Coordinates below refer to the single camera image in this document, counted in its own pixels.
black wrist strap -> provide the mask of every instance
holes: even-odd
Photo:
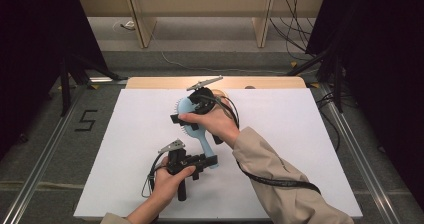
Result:
[[[240,170],[246,176],[248,176],[250,179],[252,179],[256,182],[259,182],[259,183],[262,183],[262,184],[265,184],[265,185],[269,185],[269,186],[276,186],[276,187],[306,188],[306,189],[316,191],[321,195],[319,188],[317,186],[315,186],[314,184],[310,183],[310,182],[292,181],[292,180],[272,180],[272,179],[268,179],[268,178],[264,178],[264,177],[258,177],[258,176],[255,176],[253,174],[250,174],[250,173],[244,171],[241,168],[239,162],[237,162],[237,165],[239,166]]]

white table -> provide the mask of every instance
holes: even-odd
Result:
[[[226,89],[240,115],[279,155],[302,170],[324,199],[353,218],[362,213],[347,182],[309,89]],[[170,114],[182,89],[125,89],[99,149],[74,213],[86,220],[106,212],[126,216],[145,200],[141,190],[158,150],[179,138],[187,154],[200,154],[196,139],[173,124]],[[248,178],[238,169],[230,148],[207,135],[219,167],[200,179],[186,179],[187,200],[177,198],[160,214],[164,220],[268,219]]]

